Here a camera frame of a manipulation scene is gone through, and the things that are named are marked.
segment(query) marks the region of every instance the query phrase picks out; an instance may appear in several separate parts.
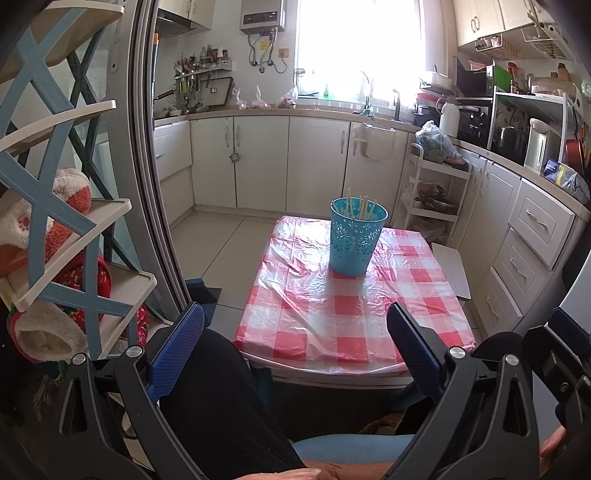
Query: white wall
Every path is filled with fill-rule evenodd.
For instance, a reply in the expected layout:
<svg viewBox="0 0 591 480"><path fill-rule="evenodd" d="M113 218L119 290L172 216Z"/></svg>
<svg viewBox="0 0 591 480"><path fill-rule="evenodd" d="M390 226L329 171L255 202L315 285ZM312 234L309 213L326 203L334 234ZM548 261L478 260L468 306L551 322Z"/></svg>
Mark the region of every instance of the white wall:
<svg viewBox="0 0 591 480"><path fill-rule="evenodd" d="M174 63L180 59L181 53L184 57L195 54L199 57L202 47L211 44L218 48L219 54L223 49L228 49L232 58L233 72L236 86L242 89L243 100L254 100L256 98L256 86L261 88L263 100L268 103L276 103L281 96L288 92L294 84L294 65L296 57L296 24L297 24L297 0L286 0L286 23L285 31L279 33L275 43L273 61L276 62L279 71L285 66L278 58L278 48L289 48L290 56L285 59L287 71L278 74L273 67L265 65L266 72L261 74L258 67L252 67L248 61L247 36L239 29L240 26L240 0L217 0L213 14L213 26L211 31L204 33L185 33L172 38L163 38L158 46L158 57L156 62L155 88L156 95L170 89L174 83ZM257 58L260 58L262 51L257 48ZM159 100L154 110L162 110L170 106L167 100Z"/></svg>

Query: drawer handle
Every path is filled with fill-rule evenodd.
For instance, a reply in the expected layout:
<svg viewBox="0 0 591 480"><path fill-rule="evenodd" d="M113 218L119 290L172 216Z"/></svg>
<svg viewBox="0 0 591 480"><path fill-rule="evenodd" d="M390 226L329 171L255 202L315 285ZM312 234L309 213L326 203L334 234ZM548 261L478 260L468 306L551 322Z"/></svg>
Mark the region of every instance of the drawer handle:
<svg viewBox="0 0 591 480"><path fill-rule="evenodd" d="M486 303L488 304L488 307L491 310L492 314L498 318L499 316L497 315L497 313L495 312L495 309L491 305L491 298L490 297L486 298Z"/></svg>
<svg viewBox="0 0 591 480"><path fill-rule="evenodd" d="M542 222L540 222L540 221L538 220L538 218L536 217L536 215L534 215L533 213L531 213L529 210L526 210L525 212L526 212L526 213L527 213L527 214L530 216L530 218L531 218L531 219L532 219L532 220L533 220L535 223L537 223L537 224L541 225L542 227L544 227L544 230L547 230L547 229L548 229L548 225L546 225L545 223L542 223Z"/></svg>
<svg viewBox="0 0 591 480"><path fill-rule="evenodd" d="M515 263L515 261L512 258L509 261L511 262L511 265L513 266L513 268L515 269L515 271L519 275L521 275L525 281L527 281L527 275L525 275L524 273L522 273L522 271L519 269L519 267L517 266L517 264Z"/></svg>

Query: countertop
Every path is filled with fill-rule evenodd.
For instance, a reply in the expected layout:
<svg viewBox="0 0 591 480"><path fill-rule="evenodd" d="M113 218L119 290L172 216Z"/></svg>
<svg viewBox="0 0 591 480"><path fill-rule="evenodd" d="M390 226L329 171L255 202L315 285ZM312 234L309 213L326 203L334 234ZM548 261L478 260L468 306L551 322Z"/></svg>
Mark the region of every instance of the countertop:
<svg viewBox="0 0 591 480"><path fill-rule="evenodd" d="M415 127L414 125L408 125L403 122L397 122L388 118L380 118L376 117L372 120L366 116L359 116L347 111L338 111L337 108L331 110L325 110L320 108L311 108L308 106L299 106L295 109L283 109L283 108L269 108L269 109L247 109L247 110L238 110L233 107L222 107L217 110L212 110L205 113L193 113L189 115L182 115L182 116L174 116L171 118L163 118L156 120L154 122L155 127L161 127L163 125L170 125L175 124L178 122L182 122L185 120L200 120L206 118L220 118L220 117L227 117L227 116L258 116L258 115L273 115L273 116L302 116L308 118L323 118L328 120L343 120L346 122L363 122L369 125L373 125L375 127L380 128L394 128L396 130L402 130L409 133L415 133L420 129ZM545 178L541 177L539 174L530 170L526 167L522 167L517 163L508 160L505 157L501 157L493 152L490 152L484 148L477 147L476 145L472 145L467 142L463 142L456 138L452 138L452 143L461 148L465 148L466 150L472 151L481 155L489 160L492 160L495 163L502 165L503 167L507 168L508 170L517 173L517 175L525 178L526 180L530 181L537 187L544 190L546 193L552 195L555 199L565 205L567 208L572 210L572 212L577 215L578 217L582 218L585 222L589 222L591 220L591 212L586 209L578 200L571 197L568 193L562 190L560 187L555 185L554 183L546 180Z"/></svg>

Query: range hood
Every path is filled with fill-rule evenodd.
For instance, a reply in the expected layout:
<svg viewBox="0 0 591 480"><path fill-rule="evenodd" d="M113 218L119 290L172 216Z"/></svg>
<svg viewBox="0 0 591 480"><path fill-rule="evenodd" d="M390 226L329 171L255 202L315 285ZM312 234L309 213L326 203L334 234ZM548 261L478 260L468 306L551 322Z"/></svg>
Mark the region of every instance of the range hood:
<svg viewBox="0 0 591 480"><path fill-rule="evenodd" d="M158 17L156 18L156 33L160 38L174 37L181 33L188 32L190 30L203 30L205 29L188 18L181 17L180 15L174 14L161 8L158 9Z"/></svg>

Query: shelf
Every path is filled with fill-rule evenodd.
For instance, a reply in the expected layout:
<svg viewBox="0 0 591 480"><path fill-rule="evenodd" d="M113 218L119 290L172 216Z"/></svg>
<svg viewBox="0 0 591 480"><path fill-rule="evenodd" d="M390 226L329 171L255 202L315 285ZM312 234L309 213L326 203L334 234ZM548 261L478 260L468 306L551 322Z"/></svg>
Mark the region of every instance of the shelf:
<svg viewBox="0 0 591 480"><path fill-rule="evenodd" d="M51 137L56 125L74 120L74 126L86 122L88 119L116 108L114 100L85 105L65 112L51 115L12 132L0 138L0 151L8 150L12 156L34 147Z"/></svg>
<svg viewBox="0 0 591 480"><path fill-rule="evenodd" d="M85 12L66 30L46 57L46 65L57 65L73 51L92 37L101 28L110 25L123 16L124 8L104 2L90 0L57 0L41 11L31 23L31 32L37 42L57 24L70 8L83 8ZM21 61L13 52L0 71L0 83L17 76Z"/></svg>
<svg viewBox="0 0 591 480"><path fill-rule="evenodd" d="M457 222L458 216L457 215L446 215L445 213L434 212L433 210L425 210L422 208L414 208L408 204L408 200L405 199L402 202L404 208L406 208L407 212L411 215L416 215L419 217L427 217L427 218L435 218L437 220L445 220L446 222Z"/></svg>
<svg viewBox="0 0 591 480"><path fill-rule="evenodd" d="M556 95L520 95L517 93L496 93L503 103L511 103L523 110L532 118L542 120L547 124L562 125L564 111L564 97ZM572 102L568 100L567 114L572 118Z"/></svg>
<svg viewBox="0 0 591 480"><path fill-rule="evenodd" d="M452 177L458 177L464 180L470 179L469 171L462 171L445 164L422 160L412 153L410 154L410 160L415 166L420 167L421 169L438 171L440 173L444 173L445 175L451 175Z"/></svg>
<svg viewBox="0 0 591 480"><path fill-rule="evenodd" d="M103 200L92 199L90 212L86 215L96 226L86 235L71 234L60 249L45 265L43 276L29 288L28 267L23 267L5 278L0 278L0 296L24 312L39 296L49 282L64 268L67 263L96 238L109 225L131 210L131 201L127 199Z"/></svg>
<svg viewBox="0 0 591 480"><path fill-rule="evenodd" d="M201 75L202 73L216 72L217 70L226 70L228 72L231 72L232 71L232 61L228 60L227 63L222 63L221 66L215 66L215 67L210 67L208 69L195 70L194 72L183 73L182 75L177 75L174 79L179 80L179 79L182 79L185 77L190 77L193 75Z"/></svg>
<svg viewBox="0 0 591 480"><path fill-rule="evenodd" d="M99 359L106 358L115 342L133 319L135 312L143 304L156 286L156 277L151 273L134 272L116 264L109 264L111 272L111 300L120 301L133 308L125 318L105 315L100 321L100 342L102 352Z"/></svg>

